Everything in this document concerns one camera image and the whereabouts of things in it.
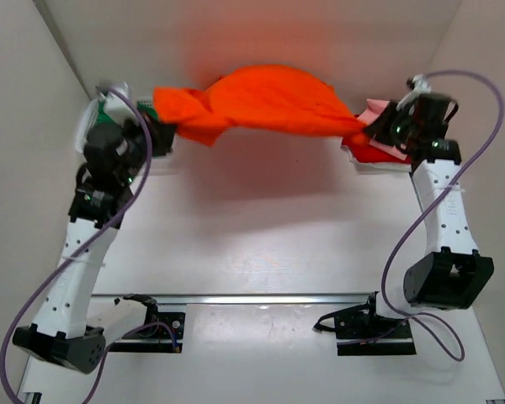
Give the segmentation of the orange t shirt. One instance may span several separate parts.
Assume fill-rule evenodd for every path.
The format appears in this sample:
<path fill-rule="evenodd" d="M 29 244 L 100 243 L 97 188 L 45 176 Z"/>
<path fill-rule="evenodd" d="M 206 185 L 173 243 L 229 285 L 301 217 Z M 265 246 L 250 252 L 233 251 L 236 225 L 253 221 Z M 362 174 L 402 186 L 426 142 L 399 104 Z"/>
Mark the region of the orange t shirt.
<path fill-rule="evenodd" d="M 227 130 L 242 127 L 311 137 L 341 137 L 366 146 L 358 120 L 329 84 L 290 66 L 245 66 L 206 89 L 156 87 L 153 108 L 180 136 L 213 146 Z"/>

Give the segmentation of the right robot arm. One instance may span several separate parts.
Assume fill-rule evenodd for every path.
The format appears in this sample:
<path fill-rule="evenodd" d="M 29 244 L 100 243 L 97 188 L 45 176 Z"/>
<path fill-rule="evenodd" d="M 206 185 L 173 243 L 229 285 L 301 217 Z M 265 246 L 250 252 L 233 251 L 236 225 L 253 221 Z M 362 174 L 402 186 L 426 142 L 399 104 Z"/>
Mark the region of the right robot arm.
<path fill-rule="evenodd" d="M 466 218 L 459 144 L 446 136 L 457 111 L 452 98 L 422 93 L 403 107 L 388 102 L 365 131 L 409 158 L 426 232 L 423 257 L 405 272 L 401 285 L 391 288 L 383 281 L 375 307 L 361 315 L 361 329 L 371 337 L 387 331 L 391 318 L 471 307 L 493 275 L 492 258 L 481 254 Z"/>

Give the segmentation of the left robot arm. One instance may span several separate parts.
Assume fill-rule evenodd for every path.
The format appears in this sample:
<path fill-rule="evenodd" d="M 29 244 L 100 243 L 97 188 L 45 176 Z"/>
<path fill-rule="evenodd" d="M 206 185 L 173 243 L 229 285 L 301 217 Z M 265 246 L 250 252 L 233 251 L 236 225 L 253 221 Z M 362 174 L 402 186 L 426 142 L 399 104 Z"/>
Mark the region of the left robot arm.
<path fill-rule="evenodd" d="M 13 344 L 51 364 L 93 372 L 106 349 L 134 329 L 141 335 L 159 324 L 157 302 L 148 295 L 125 295 L 99 316 L 88 307 L 104 258 L 121 227 L 123 209 L 133 200 L 131 185 L 147 170 L 146 153 L 165 157 L 173 151 L 175 125 L 142 116 L 136 123 L 94 124 L 82 147 L 84 164 L 68 211 L 61 262 L 65 269 L 51 281 L 30 325 L 17 327 Z"/>

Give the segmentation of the pink folded t shirt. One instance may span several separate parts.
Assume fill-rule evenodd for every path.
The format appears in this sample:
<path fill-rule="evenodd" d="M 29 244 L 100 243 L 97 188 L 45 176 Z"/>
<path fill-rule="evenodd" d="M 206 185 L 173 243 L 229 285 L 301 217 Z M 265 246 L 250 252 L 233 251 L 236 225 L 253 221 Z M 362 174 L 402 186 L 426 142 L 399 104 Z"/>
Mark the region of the pink folded t shirt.
<path fill-rule="evenodd" d="M 383 163 L 392 162 L 399 164 L 408 164 L 408 156 L 396 149 L 392 144 L 385 144 L 386 135 L 381 131 L 392 121 L 397 113 L 397 104 L 395 100 L 367 99 L 366 110 L 358 116 L 358 120 L 367 125 L 365 133 L 370 138 L 369 144 L 360 146 L 353 151 L 353 156 L 360 163 Z"/>

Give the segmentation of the red folded t shirt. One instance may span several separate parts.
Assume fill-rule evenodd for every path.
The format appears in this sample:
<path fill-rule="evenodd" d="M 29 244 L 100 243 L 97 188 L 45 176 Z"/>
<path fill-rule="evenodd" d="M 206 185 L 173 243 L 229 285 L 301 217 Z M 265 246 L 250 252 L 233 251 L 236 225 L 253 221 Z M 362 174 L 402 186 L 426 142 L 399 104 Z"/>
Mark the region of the red folded t shirt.
<path fill-rule="evenodd" d="M 354 141 L 343 139 L 342 148 L 345 148 L 350 156 L 358 163 L 364 164 L 410 164 L 410 157 L 396 149 L 394 146 L 386 146 L 376 141 L 366 145 L 360 145 Z"/>

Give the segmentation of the white plastic basket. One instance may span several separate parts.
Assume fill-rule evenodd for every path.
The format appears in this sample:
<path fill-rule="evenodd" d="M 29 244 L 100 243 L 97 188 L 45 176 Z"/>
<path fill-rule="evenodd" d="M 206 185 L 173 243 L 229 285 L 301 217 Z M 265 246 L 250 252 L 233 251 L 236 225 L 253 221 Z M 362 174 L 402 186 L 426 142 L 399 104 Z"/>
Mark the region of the white plastic basket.
<path fill-rule="evenodd" d="M 83 148 L 84 148 L 87 136 L 88 136 L 88 132 L 95 125 L 105 124 L 109 127 L 115 127 L 115 128 L 119 127 L 121 130 L 123 129 L 123 125 L 117 125 L 117 124 L 110 123 L 110 122 L 100 122 L 100 123 L 96 122 L 98 101 L 100 101 L 100 100 L 98 98 L 95 98 L 89 102 L 87 108 L 84 110 L 80 120 L 77 123 L 74 146 L 75 146 L 75 151 L 78 155 L 83 154 Z M 152 101 L 148 98 L 141 99 L 140 101 L 137 101 L 136 104 L 138 102 L 142 102 L 142 103 L 146 103 L 146 104 L 148 102 L 150 102 L 152 104 Z"/>

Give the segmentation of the green t shirt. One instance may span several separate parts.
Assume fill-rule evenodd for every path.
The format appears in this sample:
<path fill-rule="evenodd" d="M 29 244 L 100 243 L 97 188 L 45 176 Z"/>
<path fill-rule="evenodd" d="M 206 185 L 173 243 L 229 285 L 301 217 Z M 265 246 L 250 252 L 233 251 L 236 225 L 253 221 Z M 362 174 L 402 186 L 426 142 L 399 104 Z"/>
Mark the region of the green t shirt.
<path fill-rule="evenodd" d="M 98 107 L 97 107 L 97 118 L 96 118 L 96 122 L 97 123 L 100 123 L 100 122 L 110 122 L 110 123 L 114 123 L 114 124 L 117 124 L 117 125 L 123 125 L 126 119 L 131 119 L 134 122 L 138 121 L 138 119 L 136 118 L 135 114 L 128 107 L 125 108 L 125 116 L 122 117 L 122 118 L 118 118 L 117 120 L 115 120 L 111 116 L 109 116 L 108 114 L 106 114 L 104 112 L 104 103 L 103 102 L 98 101 L 97 105 L 98 105 Z M 147 104 L 146 103 L 142 103 L 142 102 L 138 102 L 137 105 L 136 105 L 136 109 L 141 114 L 150 115 L 155 120 L 158 119 L 157 112 L 152 107 L 152 104 L 150 102 L 148 102 Z"/>

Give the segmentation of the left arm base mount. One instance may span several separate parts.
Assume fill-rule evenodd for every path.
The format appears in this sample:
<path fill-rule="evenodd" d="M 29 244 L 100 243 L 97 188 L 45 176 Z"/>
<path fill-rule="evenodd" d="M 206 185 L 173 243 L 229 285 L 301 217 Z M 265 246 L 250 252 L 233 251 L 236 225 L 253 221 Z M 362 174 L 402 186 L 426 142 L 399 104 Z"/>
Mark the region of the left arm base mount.
<path fill-rule="evenodd" d="M 186 313 L 168 309 L 148 295 L 124 295 L 116 298 L 115 304 L 122 301 L 136 302 L 146 308 L 142 328 L 127 332 L 122 338 L 109 345 L 110 352 L 145 354 L 180 354 L 183 350 L 183 334 Z"/>

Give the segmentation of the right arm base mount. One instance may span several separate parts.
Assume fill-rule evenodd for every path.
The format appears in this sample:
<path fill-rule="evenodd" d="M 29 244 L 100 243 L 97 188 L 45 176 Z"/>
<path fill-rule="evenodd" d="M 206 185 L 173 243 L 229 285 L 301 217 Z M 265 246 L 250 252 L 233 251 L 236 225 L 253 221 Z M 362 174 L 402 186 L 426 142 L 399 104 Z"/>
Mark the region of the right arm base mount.
<path fill-rule="evenodd" d="M 315 332 L 334 333 L 338 357 L 412 356 L 417 354 L 407 320 L 380 316 L 378 293 L 365 303 L 321 316 Z"/>

